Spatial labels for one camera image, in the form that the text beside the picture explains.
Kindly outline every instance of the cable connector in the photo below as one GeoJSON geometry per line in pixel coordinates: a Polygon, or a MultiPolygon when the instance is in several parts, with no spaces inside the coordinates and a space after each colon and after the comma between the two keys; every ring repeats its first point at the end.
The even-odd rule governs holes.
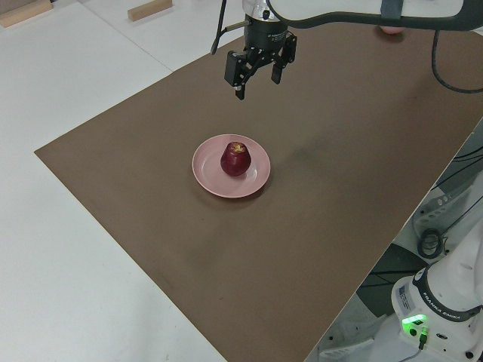
{"type": "Polygon", "coordinates": [[[422,351],[424,345],[428,342],[428,327],[423,327],[423,330],[420,334],[420,346],[419,349],[422,351]]]}

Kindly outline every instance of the dark red fruit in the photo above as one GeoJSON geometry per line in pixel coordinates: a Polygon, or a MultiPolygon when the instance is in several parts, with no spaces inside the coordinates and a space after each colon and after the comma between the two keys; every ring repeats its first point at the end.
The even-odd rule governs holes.
{"type": "Polygon", "coordinates": [[[251,164],[247,146],[241,142],[230,142],[221,156],[220,164],[230,176],[240,176],[247,172],[251,164]]]}

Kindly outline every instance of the plate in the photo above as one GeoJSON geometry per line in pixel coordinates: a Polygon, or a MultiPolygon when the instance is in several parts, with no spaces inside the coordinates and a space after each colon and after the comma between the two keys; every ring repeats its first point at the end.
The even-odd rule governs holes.
{"type": "Polygon", "coordinates": [[[262,146],[238,134],[220,134],[204,141],[195,151],[193,173],[203,188],[222,198],[243,198],[259,190],[270,175],[270,160],[262,146]],[[232,177],[221,169],[220,159],[230,142],[244,143],[251,156],[247,172],[232,177]]]}

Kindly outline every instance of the green light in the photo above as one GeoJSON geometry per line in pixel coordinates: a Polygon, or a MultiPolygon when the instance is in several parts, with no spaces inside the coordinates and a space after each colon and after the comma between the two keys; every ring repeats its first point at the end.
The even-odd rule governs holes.
{"type": "Polygon", "coordinates": [[[404,325],[404,324],[411,324],[416,321],[425,321],[425,320],[426,320],[426,316],[424,314],[418,314],[413,317],[405,318],[401,322],[404,325]]]}

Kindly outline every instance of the brown table surface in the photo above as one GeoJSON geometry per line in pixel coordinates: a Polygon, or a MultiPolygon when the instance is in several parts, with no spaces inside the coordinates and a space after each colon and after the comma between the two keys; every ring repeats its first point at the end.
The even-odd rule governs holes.
{"type": "MultiPolygon", "coordinates": [[[[280,85],[263,69],[235,98],[223,72],[239,39],[36,152],[229,362],[302,361],[483,114],[482,95],[432,77],[432,32],[294,32],[280,85]],[[270,156],[252,197],[192,175],[221,133],[270,156]]],[[[481,85],[481,59],[479,35],[441,35],[449,82],[481,85]]]]}

